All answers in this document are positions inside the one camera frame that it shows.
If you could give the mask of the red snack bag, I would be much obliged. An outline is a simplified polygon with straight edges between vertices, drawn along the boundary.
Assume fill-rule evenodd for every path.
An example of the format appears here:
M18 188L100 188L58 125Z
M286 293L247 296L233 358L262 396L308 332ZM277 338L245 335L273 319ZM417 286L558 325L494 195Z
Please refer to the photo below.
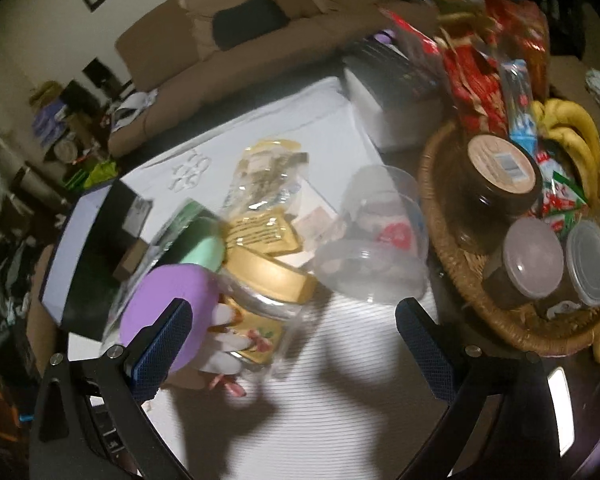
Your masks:
M508 122L495 61L472 40L476 35L440 40L442 62L460 125L468 136L491 133L506 138Z

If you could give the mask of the clear bag yellow snacks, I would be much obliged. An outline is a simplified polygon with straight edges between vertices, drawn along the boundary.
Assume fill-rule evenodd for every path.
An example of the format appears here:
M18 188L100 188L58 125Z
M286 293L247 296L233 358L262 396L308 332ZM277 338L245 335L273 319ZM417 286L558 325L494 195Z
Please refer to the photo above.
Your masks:
M300 252L291 220L308 165L309 154L297 141L263 139L245 148L220 212L227 250L245 247L271 257Z

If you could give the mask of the brown sofa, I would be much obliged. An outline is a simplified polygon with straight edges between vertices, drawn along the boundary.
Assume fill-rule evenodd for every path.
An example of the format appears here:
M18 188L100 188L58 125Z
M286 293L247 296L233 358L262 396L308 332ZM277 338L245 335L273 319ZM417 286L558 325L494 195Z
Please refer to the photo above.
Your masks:
M122 159L203 107L388 27L393 15L427 36L437 25L436 10L404 0L274 0L290 18L286 27L221 51L212 38L213 15L245 1L166 0L118 38L135 89L157 97L110 134L112 156Z

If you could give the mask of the brown jar tan lid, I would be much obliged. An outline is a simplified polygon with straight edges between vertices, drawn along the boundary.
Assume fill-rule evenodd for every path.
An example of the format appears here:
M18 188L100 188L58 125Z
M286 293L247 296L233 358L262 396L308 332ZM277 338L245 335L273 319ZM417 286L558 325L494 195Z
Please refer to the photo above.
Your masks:
M517 143L479 134L466 142L460 182L471 203L500 218L526 214L539 200L542 177L534 159Z

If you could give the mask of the black cushion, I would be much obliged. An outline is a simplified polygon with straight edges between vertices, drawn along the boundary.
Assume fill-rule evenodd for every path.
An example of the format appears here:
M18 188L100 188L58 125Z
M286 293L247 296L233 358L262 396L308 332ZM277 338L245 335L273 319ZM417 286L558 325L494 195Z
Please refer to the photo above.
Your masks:
M247 0L215 13L212 38L221 51L286 27L290 18L274 0Z

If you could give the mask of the banana bunch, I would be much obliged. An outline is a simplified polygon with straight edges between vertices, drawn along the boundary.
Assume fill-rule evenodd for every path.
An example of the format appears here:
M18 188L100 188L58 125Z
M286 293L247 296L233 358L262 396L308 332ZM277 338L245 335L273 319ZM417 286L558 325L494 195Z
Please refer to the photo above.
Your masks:
M559 144L577 167L585 198L598 200L600 135L586 109L572 101L534 101L532 110L539 136Z

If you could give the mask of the clear plastic cup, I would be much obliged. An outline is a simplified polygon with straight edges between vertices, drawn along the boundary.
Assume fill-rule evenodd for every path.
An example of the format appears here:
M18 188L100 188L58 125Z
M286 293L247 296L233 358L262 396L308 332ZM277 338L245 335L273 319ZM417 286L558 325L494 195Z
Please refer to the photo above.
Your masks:
M358 170L312 270L326 287L370 304L420 299L428 286L429 236L417 182L385 165Z

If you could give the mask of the gold lid clear jar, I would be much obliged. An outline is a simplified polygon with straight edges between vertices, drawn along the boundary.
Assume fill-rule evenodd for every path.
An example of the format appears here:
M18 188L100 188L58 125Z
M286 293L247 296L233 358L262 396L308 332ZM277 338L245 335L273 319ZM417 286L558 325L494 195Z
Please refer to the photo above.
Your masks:
M221 298L237 320L227 327L251 340L233 356L250 370L281 361L302 329L317 280L312 274L248 247L230 248L219 274Z

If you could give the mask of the small tub clear lid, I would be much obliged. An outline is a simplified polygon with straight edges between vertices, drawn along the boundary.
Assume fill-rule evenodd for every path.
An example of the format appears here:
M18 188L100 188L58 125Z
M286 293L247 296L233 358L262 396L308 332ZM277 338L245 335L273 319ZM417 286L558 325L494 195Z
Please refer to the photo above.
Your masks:
M581 220L564 243L565 269L556 290L538 303L547 320L600 306L600 227Z

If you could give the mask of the black white storage box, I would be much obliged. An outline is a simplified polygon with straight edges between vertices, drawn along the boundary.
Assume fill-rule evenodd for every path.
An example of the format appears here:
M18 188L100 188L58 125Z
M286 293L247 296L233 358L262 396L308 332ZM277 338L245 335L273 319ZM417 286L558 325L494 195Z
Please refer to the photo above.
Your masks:
M152 201L119 179L84 192L53 249L38 295L57 326L102 340L120 282L114 271L140 238Z

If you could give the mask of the small tub grey lid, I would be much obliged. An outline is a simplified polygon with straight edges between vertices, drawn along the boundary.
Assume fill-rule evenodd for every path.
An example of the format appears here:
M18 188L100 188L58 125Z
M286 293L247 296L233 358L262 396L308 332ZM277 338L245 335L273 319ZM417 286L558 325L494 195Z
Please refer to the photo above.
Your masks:
M521 218L486 260L482 288L498 308L513 310L550 296L564 264L562 244L552 228L539 219Z

